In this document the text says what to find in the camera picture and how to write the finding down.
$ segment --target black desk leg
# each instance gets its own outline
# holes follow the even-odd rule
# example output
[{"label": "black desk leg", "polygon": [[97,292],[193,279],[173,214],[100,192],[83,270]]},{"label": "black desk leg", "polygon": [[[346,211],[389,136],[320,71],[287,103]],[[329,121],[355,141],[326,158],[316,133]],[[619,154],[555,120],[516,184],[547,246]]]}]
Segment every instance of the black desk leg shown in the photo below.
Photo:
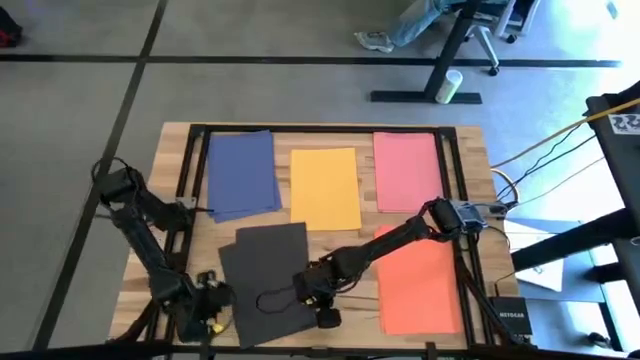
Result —
[{"label": "black desk leg", "polygon": [[[460,45],[471,23],[473,16],[478,11],[482,0],[467,0],[461,13],[458,15],[447,42],[444,44],[440,56],[436,61],[433,72],[429,77],[424,91],[381,91],[371,92],[372,102],[403,102],[403,103],[435,103],[436,94],[445,79],[447,70],[453,62]],[[451,104],[482,104],[479,93],[456,93],[451,99]]]},{"label": "black desk leg", "polygon": [[624,280],[620,263],[594,266],[587,271],[587,279],[604,284],[612,281]]},{"label": "black desk leg", "polygon": [[627,209],[620,209],[514,252],[511,254],[513,268],[518,272],[608,244],[616,238],[629,239],[636,235],[631,213]]}]

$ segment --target blue paper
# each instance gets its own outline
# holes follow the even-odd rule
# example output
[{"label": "blue paper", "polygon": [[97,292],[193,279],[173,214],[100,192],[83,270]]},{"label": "blue paper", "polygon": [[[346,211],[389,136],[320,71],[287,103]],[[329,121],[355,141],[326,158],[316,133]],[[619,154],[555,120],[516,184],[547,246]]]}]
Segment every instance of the blue paper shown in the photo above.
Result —
[{"label": "blue paper", "polygon": [[273,158],[269,131],[211,136],[207,207],[216,222],[282,208]]}]

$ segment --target person's leg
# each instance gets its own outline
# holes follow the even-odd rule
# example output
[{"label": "person's leg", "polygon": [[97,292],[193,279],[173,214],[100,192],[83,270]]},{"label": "person's leg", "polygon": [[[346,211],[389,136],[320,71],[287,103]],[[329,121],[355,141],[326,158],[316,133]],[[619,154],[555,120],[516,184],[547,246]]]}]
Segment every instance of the person's leg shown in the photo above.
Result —
[{"label": "person's leg", "polygon": [[389,31],[389,39],[395,46],[405,46],[415,40],[444,12],[446,6],[460,0],[416,0],[396,20]]}]

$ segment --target sticker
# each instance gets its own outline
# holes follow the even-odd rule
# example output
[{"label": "sticker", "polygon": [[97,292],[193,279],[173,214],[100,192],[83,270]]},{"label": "sticker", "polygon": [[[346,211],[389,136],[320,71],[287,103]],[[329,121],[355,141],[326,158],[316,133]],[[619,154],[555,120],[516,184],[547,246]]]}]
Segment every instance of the sticker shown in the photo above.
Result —
[{"label": "sticker", "polygon": [[609,115],[611,129],[618,135],[640,135],[640,114]]}]

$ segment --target white shoe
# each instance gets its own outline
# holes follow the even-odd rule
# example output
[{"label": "white shoe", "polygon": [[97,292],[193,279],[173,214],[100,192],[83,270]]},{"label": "white shoe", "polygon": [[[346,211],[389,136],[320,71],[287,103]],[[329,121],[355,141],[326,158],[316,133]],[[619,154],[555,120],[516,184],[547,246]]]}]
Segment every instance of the white shoe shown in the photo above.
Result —
[{"label": "white shoe", "polygon": [[354,34],[363,48],[378,50],[385,54],[393,51],[395,46],[384,32],[357,32]]}]

